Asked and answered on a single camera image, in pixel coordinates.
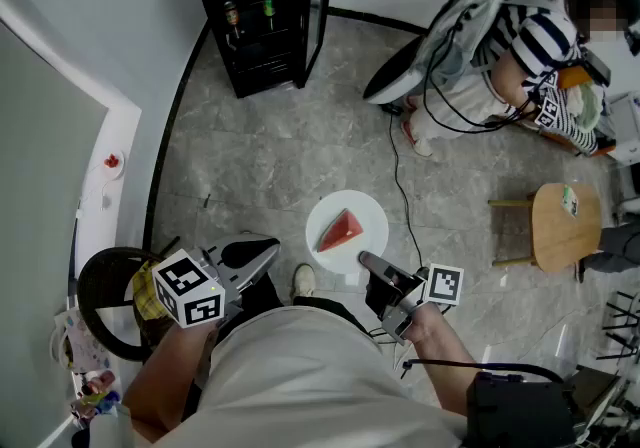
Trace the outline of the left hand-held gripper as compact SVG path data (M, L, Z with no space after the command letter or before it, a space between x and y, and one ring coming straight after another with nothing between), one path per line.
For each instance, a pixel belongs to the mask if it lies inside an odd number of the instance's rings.
M239 292L261 279L280 248L277 238L242 233L210 249L180 249L152 269L156 298L182 328L224 325L242 312Z

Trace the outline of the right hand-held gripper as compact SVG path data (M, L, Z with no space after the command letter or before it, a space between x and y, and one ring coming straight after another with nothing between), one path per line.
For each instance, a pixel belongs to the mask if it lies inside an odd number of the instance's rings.
M412 316L423 305L457 306L460 302L461 268L431 264L409 274L369 251L361 251L358 260L369 271L365 304L396 342L405 341Z

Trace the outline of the red watermelon slice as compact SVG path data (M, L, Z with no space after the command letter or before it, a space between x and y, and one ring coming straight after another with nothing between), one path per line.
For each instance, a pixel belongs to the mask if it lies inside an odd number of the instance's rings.
M322 253L332 250L363 233L364 229L356 216L349 209L344 209L322 233L316 251Z

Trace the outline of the white round plate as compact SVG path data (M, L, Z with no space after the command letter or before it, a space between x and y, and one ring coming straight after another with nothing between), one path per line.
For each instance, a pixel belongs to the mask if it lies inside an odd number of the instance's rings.
M344 209L355 215L363 233L337 248L318 252L321 236ZM340 275L364 271L359 254L368 251L382 256L388 235L388 220L382 207L371 196L356 190L333 192L321 199L311 210L305 228L307 248L315 261L324 269Z

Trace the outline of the person's left forearm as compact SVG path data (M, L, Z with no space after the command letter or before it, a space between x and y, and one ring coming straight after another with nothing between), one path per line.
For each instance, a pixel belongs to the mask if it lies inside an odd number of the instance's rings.
M217 334L213 323L174 325L138 372L122 403L144 439L154 443L180 425L205 345Z

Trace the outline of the person's black trousers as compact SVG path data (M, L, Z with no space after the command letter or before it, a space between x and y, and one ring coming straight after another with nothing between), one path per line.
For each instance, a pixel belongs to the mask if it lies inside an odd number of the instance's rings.
M368 334L356 317L339 302L320 297L296 297L293 299L292 304L330 312L353 324L365 335ZM242 293L242 308L242 312L218 330L218 342L228 337L235 328L258 315L274 309L284 308L284 304L278 298L275 286L268 273L264 274L256 284L249 286Z

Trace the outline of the person's white shirt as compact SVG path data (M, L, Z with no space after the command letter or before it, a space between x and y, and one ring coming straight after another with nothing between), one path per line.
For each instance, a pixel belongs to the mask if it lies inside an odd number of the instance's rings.
M290 306L213 349L196 412L154 448L460 448L465 435L464 417L412 400L353 324Z

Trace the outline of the small plate with red fruit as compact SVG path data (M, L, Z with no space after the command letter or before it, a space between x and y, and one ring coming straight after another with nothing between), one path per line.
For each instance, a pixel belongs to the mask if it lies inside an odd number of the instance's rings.
M124 172L125 156L121 151L110 153L101 164L101 170L107 181L117 180Z

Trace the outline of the round wooden stool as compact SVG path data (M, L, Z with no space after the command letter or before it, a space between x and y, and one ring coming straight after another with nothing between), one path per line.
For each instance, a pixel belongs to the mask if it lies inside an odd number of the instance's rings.
M579 199L576 218L562 207L564 183L548 183L524 200L495 200L494 208L524 208L529 212L531 254L527 257L496 260L494 267L529 264L546 273L559 272L592 253L599 245L602 230L601 203L596 189L588 184L567 184Z

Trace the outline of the black waist pack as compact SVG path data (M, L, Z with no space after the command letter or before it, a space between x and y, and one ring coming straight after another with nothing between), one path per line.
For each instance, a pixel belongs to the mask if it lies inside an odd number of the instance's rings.
M581 421L566 384L477 374L466 392L464 448L571 448Z

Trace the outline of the green white packet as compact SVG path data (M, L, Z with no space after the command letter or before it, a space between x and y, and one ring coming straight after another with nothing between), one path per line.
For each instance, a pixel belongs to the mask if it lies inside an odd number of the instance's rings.
M573 188L567 184L563 186L562 207L573 218L577 217L579 211L579 199Z

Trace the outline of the colourful toys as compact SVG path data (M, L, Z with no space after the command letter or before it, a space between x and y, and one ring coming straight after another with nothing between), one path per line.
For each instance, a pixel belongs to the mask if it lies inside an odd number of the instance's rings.
M121 401L113 387L116 377L111 370L104 370L88 379L77 399L71 402L71 415L81 424L88 424L94 417L110 413Z

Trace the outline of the orange label drink bottle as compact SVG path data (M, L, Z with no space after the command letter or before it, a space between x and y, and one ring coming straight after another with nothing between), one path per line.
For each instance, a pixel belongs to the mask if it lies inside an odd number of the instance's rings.
M234 37L238 39L240 37L239 11L236 7L236 4L232 1L225 2L224 11L228 25L231 27Z

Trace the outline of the orange cushion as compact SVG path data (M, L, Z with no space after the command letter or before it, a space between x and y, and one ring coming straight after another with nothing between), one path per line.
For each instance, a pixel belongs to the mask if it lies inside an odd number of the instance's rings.
M574 65L558 71L557 88L559 90L589 84L600 85L601 81L591 70L582 65Z

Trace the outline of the white cabinet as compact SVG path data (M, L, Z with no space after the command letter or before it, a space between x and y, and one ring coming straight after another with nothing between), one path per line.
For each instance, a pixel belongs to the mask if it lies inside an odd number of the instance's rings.
M629 92L610 102L615 149L610 155L623 165L640 163L640 92Z

